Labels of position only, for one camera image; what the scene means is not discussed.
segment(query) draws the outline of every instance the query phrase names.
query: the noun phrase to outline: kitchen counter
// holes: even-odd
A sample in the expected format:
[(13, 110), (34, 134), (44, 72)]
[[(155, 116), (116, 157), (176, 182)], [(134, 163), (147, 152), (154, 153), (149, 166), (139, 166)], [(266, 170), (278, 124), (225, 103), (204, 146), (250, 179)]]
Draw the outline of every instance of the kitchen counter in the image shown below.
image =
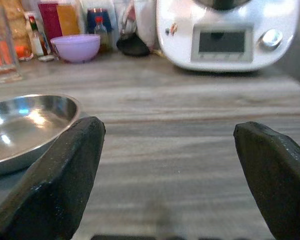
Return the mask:
[[(252, 73), (182, 70), (155, 55), (85, 64), (37, 60), (0, 99), (70, 95), (106, 126), (95, 184), (73, 239), (94, 234), (187, 240), (273, 239), (249, 191), (233, 138), (256, 121), (300, 145), (300, 82), (276, 66)], [(24, 172), (0, 177), (0, 202)]]

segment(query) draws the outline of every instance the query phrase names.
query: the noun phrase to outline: display screen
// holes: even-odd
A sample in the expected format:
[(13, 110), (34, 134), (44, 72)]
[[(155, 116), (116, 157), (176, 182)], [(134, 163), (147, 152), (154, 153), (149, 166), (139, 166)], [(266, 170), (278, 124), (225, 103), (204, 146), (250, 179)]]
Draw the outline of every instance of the display screen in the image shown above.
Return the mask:
[(245, 31), (200, 32), (199, 53), (244, 53)]

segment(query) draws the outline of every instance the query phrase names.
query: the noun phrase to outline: red cap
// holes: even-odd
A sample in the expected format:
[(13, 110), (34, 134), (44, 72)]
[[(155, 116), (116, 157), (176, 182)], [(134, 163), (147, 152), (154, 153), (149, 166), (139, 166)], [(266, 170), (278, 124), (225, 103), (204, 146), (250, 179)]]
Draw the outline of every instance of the red cap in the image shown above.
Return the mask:
[(103, 19), (102, 16), (96, 16), (94, 20), (95, 20), (96, 23), (103, 23), (104, 22), (104, 19)]

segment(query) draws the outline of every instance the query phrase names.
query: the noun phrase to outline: stainless steel bowl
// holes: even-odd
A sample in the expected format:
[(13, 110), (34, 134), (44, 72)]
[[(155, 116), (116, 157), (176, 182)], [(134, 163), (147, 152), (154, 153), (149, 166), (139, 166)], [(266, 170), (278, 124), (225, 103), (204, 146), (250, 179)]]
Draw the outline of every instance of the stainless steel bowl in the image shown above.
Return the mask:
[(0, 175), (31, 165), (81, 114), (66, 95), (26, 95), (0, 102)]

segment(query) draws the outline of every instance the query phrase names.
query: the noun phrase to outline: purple bowl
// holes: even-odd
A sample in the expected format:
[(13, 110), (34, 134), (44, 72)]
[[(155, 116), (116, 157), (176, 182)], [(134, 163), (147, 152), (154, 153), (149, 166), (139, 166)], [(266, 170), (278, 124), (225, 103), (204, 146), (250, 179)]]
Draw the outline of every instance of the purple bowl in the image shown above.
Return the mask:
[(100, 36), (95, 34), (60, 36), (50, 41), (59, 57), (72, 63), (93, 59), (100, 48)]

